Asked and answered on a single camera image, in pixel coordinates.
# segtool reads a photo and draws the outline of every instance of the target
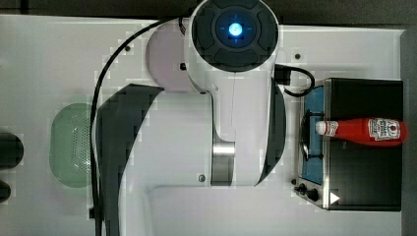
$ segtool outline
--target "white table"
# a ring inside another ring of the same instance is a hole
[[[110,52],[148,23],[0,16],[0,129],[25,145],[24,161],[0,172],[13,189],[0,205],[0,235],[94,235],[88,219],[90,188],[65,187],[49,168],[51,123],[64,106],[90,99]],[[285,26],[278,62],[314,71],[318,80],[399,80],[401,33]],[[146,46],[140,40],[112,67],[104,93],[143,81],[146,62],[140,55]],[[298,61],[296,53],[302,55]],[[150,196],[155,235],[400,235],[400,212],[324,211],[295,196],[289,181],[296,175],[298,103],[286,96],[286,105],[289,142],[261,187],[156,189]]]

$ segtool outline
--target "black knob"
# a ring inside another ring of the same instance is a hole
[[[319,192],[317,189],[312,189],[306,192],[307,198],[309,198],[311,201],[315,202],[319,199]]]
[[[15,135],[0,133],[0,170],[16,167],[24,157],[24,145]]]
[[[12,191],[10,189],[10,186],[0,180],[0,203],[3,203],[7,199],[9,199],[11,193]]]
[[[300,195],[305,195],[307,187],[304,184],[300,184],[298,187],[294,187],[294,190],[300,193]]]

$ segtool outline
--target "screw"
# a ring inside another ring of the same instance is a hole
[[[180,64],[180,70],[181,71],[186,71],[187,70],[187,67],[185,66],[185,63]]]
[[[206,181],[206,176],[205,175],[200,175],[199,176],[199,181],[200,182],[205,182]]]

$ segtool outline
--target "blue light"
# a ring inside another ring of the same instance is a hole
[[[240,34],[242,34],[242,31],[243,31],[242,26],[240,26],[240,24],[238,23],[233,23],[229,27],[229,32],[233,36],[239,36]]]

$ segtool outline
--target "black cable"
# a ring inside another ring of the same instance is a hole
[[[310,78],[310,81],[311,81],[310,86],[307,89],[302,90],[300,93],[295,93],[295,92],[292,92],[292,91],[288,90],[287,88],[285,88],[284,89],[285,93],[287,93],[288,95],[294,96],[294,97],[301,97],[301,96],[305,96],[308,93],[310,93],[310,91],[312,91],[314,86],[316,85],[316,79],[314,78],[314,76],[309,71],[306,71],[306,70],[298,68],[298,67],[275,65],[275,72],[274,72],[274,77],[273,78],[274,78],[275,82],[279,85],[289,85],[290,76],[291,76],[292,71],[300,72],[300,73],[303,73],[306,76],[308,76]]]
[[[184,25],[182,24],[182,20],[183,20],[183,17],[178,18],[178,27],[180,28],[180,31],[182,32],[182,34],[185,35],[186,29]]]
[[[95,220],[95,235],[96,236],[101,236],[101,227],[102,227],[102,214],[101,214],[101,207],[100,207],[100,196],[98,194],[98,189],[97,189],[97,182],[99,182],[99,177],[97,176],[97,163],[95,162],[95,157],[94,157],[94,151],[93,151],[93,145],[92,145],[92,124],[94,122],[95,119],[95,112],[97,109],[97,101],[98,101],[98,95],[100,93],[100,88],[101,88],[101,84],[104,80],[104,77],[108,71],[108,69],[110,68],[111,64],[113,63],[113,61],[116,59],[116,57],[120,54],[121,51],[123,51],[123,49],[126,48],[126,46],[129,45],[129,43],[131,43],[135,38],[137,38],[139,35],[143,34],[144,32],[158,27],[168,21],[172,21],[175,18],[170,18],[170,19],[166,19],[166,20],[161,20],[159,22],[153,23],[139,31],[137,31],[135,34],[133,34],[132,36],[130,36],[128,39],[126,39],[122,45],[120,45],[116,51],[111,55],[110,59],[108,59],[108,61],[106,62],[106,64],[104,65],[103,69],[101,70],[101,73],[98,77],[97,80],[97,84],[95,85],[95,90],[94,90],[94,95],[92,97],[92,105],[91,105],[91,115],[90,115],[90,122],[89,122],[89,148],[90,148],[90,153],[89,153],[89,162],[90,162],[90,167],[91,167],[91,188],[92,188],[92,202],[93,202],[93,214],[94,214],[94,220]]]

